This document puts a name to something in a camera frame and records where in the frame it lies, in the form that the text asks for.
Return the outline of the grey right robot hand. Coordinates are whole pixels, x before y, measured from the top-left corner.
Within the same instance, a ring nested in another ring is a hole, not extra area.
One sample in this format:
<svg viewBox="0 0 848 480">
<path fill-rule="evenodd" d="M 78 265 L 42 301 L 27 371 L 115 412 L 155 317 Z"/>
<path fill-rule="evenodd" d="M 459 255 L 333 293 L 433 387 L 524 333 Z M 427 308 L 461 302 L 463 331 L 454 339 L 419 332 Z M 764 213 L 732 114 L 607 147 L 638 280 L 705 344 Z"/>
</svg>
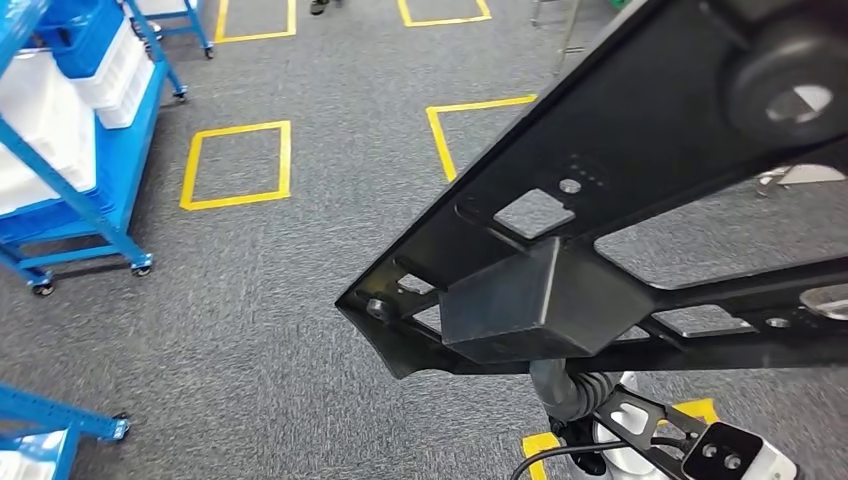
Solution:
<svg viewBox="0 0 848 480">
<path fill-rule="evenodd" d="M 579 395 L 566 371 L 565 359 L 532 361 L 529 374 L 537 396 L 550 417 L 572 421 L 579 413 Z"/>
</svg>

